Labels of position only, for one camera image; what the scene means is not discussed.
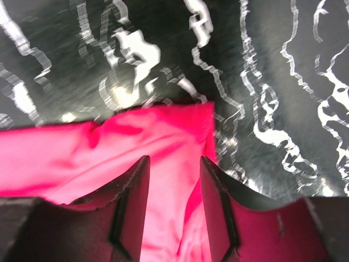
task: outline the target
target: bright pink material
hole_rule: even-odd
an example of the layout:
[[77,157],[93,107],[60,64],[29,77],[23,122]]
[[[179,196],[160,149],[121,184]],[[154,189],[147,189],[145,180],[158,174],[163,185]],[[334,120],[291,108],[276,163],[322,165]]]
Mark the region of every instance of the bright pink material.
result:
[[103,125],[2,132],[0,196],[68,204],[149,155],[141,261],[210,261],[199,172],[201,155],[215,159],[213,131],[207,103],[132,110]]

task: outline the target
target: pink cloth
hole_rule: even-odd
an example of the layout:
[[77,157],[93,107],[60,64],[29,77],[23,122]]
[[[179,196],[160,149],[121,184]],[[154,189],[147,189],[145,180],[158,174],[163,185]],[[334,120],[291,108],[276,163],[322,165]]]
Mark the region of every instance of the pink cloth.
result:
[[232,198],[230,203],[240,241],[239,262],[331,261],[304,199],[263,212]]
[[215,160],[213,104],[0,133],[0,196],[68,204],[151,157],[141,261],[211,261],[200,157]]

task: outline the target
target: pink fabric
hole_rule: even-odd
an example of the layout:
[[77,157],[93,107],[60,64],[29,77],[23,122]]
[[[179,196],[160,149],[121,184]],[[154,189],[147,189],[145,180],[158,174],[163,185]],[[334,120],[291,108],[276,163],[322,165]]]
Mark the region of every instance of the pink fabric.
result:
[[240,262],[331,261],[304,199],[270,211],[250,210],[230,198]]
[[215,160],[213,131],[207,103],[132,110],[103,125],[2,132],[0,196],[68,204],[149,155],[141,261],[210,261],[199,171],[201,155]]

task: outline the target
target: black shiny surface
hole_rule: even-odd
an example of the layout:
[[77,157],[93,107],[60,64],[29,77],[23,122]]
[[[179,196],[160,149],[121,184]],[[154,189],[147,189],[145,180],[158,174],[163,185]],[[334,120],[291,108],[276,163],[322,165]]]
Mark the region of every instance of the black shiny surface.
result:
[[[348,1],[3,3],[1,128],[207,98],[228,174],[282,201],[349,195]],[[10,19],[30,47],[16,48]],[[194,20],[208,41],[198,41]],[[23,84],[35,107],[23,101]]]

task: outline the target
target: fabric fold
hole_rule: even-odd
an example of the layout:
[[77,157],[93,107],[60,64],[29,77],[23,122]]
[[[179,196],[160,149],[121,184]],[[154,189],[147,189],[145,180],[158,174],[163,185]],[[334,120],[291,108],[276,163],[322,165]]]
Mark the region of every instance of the fabric fold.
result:
[[210,261],[200,157],[215,161],[212,103],[155,106],[93,122],[0,133],[1,197],[68,204],[143,155],[151,177],[141,261]]

